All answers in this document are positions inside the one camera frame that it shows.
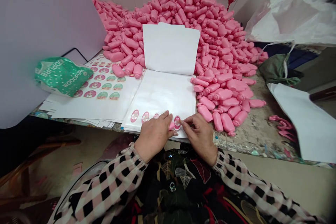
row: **floor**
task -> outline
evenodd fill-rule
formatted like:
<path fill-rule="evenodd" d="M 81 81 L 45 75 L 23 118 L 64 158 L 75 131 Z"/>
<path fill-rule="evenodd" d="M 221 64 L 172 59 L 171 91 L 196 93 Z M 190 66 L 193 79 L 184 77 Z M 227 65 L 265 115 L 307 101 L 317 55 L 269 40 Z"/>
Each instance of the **floor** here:
<path fill-rule="evenodd" d="M 93 164 L 109 143 L 120 133 L 83 126 L 76 127 L 76 136 L 82 140 L 77 146 L 62 147 L 30 170 L 35 193 L 60 196 L 73 179 L 73 166 L 82 162 L 83 170 Z M 166 149 L 178 148 L 179 143 L 168 142 Z M 313 167 L 247 154 L 231 153 L 265 180 L 278 185 L 285 194 L 300 203 L 311 214 L 329 218 L 335 199 L 336 169 Z"/>

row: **round sticker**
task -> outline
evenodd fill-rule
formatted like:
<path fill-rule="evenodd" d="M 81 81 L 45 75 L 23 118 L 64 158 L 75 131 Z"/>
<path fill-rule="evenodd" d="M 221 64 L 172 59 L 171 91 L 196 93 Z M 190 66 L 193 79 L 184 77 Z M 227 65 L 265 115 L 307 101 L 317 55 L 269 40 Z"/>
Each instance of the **round sticker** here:
<path fill-rule="evenodd" d="M 121 84 L 115 84 L 113 87 L 113 90 L 122 90 L 122 85 Z"/>
<path fill-rule="evenodd" d="M 126 81 L 126 78 L 125 77 L 120 77 L 118 78 L 117 82 L 125 82 Z"/>
<path fill-rule="evenodd" d="M 73 95 L 73 97 L 81 97 L 83 95 L 83 91 L 78 89 L 76 93 Z"/>
<path fill-rule="evenodd" d="M 93 82 L 90 84 L 89 88 L 100 88 L 100 82 Z"/>
<path fill-rule="evenodd" d="M 115 76 L 109 76 L 107 77 L 106 81 L 115 81 L 116 77 Z"/>
<path fill-rule="evenodd" d="M 95 97 L 96 94 L 97 94 L 96 91 L 90 90 L 90 91 L 87 91 L 87 92 L 84 94 L 84 97 L 85 97 L 85 98 L 92 98 L 92 97 Z"/>
<path fill-rule="evenodd" d="M 174 119 L 175 126 L 174 126 L 174 128 L 176 130 L 179 130 L 180 127 L 181 127 L 180 120 L 181 120 L 181 118 L 179 116 L 175 116 L 175 119 Z"/>
<path fill-rule="evenodd" d="M 105 80 L 105 75 L 97 75 L 94 79 L 96 79 L 97 81 L 103 81 Z"/>
<path fill-rule="evenodd" d="M 139 117 L 139 110 L 134 110 L 131 115 L 131 123 L 134 123 Z"/>
<path fill-rule="evenodd" d="M 102 73 L 102 74 L 106 74 L 106 73 L 109 72 L 109 70 L 107 68 L 102 68 L 102 69 L 99 70 L 99 72 Z"/>
<path fill-rule="evenodd" d="M 146 111 L 141 118 L 141 123 L 147 122 L 149 119 L 149 113 Z"/>
<path fill-rule="evenodd" d="M 110 95 L 110 100 L 119 100 L 120 94 L 117 92 L 114 92 Z"/>
<path fill-rule="evenodd" d="M 106 90 L 110 90 L 112 88 L 112 84 L 111 83 L 106 83 L 101 88 L 106 89 Z"/>
<path fill-rule="evenodd" d="M 84 82 L 84 84 L 82 85 L 82 87 L 81 87 L 81 88 L 86 88 L 88 85 L 89 85 L 89 83 L 88 83 L 88 82 Z"/>
<path fill-rule="evenodd" d="M 106 100 L 107 96 L 108 96 L 108 93 L 107 93 L 107 92 L 101 92 L 101 93 L 99 93 L 99 95 L 97 96 L 97 99 L 99 99 L 99 100 Z"/>

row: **sticker sheet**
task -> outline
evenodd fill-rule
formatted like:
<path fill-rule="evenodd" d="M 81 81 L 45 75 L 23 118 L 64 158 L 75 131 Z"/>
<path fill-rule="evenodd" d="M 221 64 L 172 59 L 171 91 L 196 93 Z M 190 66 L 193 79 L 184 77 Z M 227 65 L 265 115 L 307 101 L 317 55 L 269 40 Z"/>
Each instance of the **sticker sheet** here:
<path fill-rule="evenodd" d="M 54 118 L 123 120 L 142 80 L 134 75 L 118 78 L 112 71 L 112 62 L 102 54 L 85 64 L 94 74 L 75 93 L 74 97 L 51 94 L 47 100 L 58 105 Z"/>

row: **dark green cloth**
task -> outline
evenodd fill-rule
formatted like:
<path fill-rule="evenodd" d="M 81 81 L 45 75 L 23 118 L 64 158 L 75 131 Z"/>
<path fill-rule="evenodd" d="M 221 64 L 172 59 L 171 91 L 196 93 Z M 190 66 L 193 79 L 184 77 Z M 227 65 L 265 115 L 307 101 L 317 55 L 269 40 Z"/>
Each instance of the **dark green cloth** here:
<path fill-rule="evenodd" d="M 298 77 L 285 78 L 284 61 L 288 61 L 289 54 L 276 54 L 265 60 L 259 70 L 266 83 L 281 83 L 287 86 L 298 84 L 301 80 Z"/>

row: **green plastic bag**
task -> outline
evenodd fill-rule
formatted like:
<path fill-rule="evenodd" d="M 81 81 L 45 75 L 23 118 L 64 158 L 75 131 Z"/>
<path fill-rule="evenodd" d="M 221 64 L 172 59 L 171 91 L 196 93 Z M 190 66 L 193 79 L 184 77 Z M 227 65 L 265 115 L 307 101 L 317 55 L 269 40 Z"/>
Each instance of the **green plastic bag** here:
<path fill-rule="evenodd" d="M 42 89 L 72 97 L 93 71 L 78 66 L 68 58 L 53 57 L 39 61 L 35 68 L 35 81 Z"/>

